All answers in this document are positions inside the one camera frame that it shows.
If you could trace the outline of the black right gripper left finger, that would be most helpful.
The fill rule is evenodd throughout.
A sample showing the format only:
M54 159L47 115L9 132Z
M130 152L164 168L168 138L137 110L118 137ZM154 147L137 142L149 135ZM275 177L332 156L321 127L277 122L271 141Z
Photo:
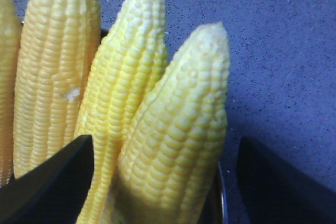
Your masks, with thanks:
M1 223L75 223L92 175L92 136L82 135L1 188Z

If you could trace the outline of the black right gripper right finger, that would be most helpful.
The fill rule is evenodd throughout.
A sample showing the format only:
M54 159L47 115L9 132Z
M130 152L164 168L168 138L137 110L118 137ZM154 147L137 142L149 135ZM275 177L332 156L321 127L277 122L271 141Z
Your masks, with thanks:
M240 140L236 176L251 223L335 223L335 192L255 138Z

